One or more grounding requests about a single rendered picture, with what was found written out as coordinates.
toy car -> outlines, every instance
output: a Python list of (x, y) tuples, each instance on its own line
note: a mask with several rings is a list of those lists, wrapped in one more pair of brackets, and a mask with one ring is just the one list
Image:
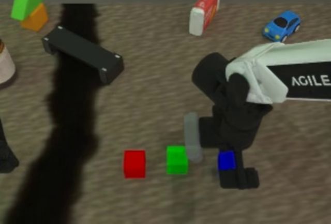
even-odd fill
[(287, 10), (266, 24), (262, 35), (274, 42), (284, 42), (287, 37), (299, 30), (300, 24), (300, 17), (293, 11)]

cube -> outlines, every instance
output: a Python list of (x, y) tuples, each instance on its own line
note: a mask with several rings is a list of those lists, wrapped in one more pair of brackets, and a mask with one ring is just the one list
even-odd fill
[(129, 179), (146, 177), (145, 150), (125, 150), (123, 161), (124, 177)]
[(38, 32), (47, 22), (46, 7), (41, 3), (24, 21), (21, 21), (21, 27)]
[(43, 0), (14, 0), (11, 17), (18, 21), (24, 21)]
[(188, 157), (186, 155), (185, 146), (167, 147), (167, 174), (188, 174)]
[(220, 151), (218, 154), (218, 170), (236, 169), (235, 156), (233, 151)]

orange cube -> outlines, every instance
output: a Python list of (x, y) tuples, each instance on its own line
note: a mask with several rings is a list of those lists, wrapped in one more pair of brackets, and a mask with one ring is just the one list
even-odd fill
[(21, 21), (21, 27), (37, 32), (47, 21), (48, 14), (46, 7), (44, 3), (41, 3), (24, 21)]

blue cube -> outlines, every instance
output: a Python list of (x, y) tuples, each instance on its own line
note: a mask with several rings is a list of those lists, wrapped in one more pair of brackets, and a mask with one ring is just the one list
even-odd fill
[(236, 161), (233, 151), (219, 152), (218, 154), (218, 170), (234, 170), (236, 169)]

car window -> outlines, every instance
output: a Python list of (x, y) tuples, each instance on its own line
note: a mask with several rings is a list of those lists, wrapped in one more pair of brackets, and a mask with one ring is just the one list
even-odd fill
[(293, 26), (293, 24), (294, 24), (297, 20), (298, 20), (298, 18), (294, 18), (292, 21), (290, 21), (288, 28), (291, 27), (291, 26)]
[(274, 23), (282, 28), (285, 28), (288, 25), (288, 21), (284, 19), (283, 17), (278, 17), (274, 20)]

